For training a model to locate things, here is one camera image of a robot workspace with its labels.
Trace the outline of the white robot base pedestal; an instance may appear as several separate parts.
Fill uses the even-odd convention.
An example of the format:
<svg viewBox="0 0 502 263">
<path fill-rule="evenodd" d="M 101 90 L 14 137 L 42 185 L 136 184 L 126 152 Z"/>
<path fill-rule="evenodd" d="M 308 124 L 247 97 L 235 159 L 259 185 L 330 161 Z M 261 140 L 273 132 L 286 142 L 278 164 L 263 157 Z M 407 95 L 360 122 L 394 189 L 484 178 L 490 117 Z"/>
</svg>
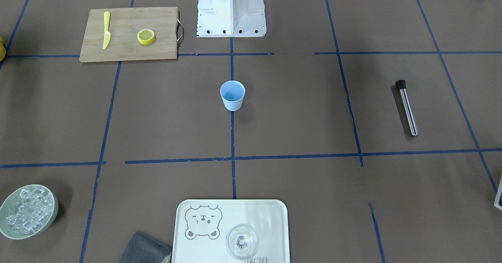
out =
<svg viewBox="0 0 502 263">
<path fill-rule="evenodd" d="M 267 34 L 264 0 L 198 0 L 199 38 L 251 38 Z"/>
</svg>

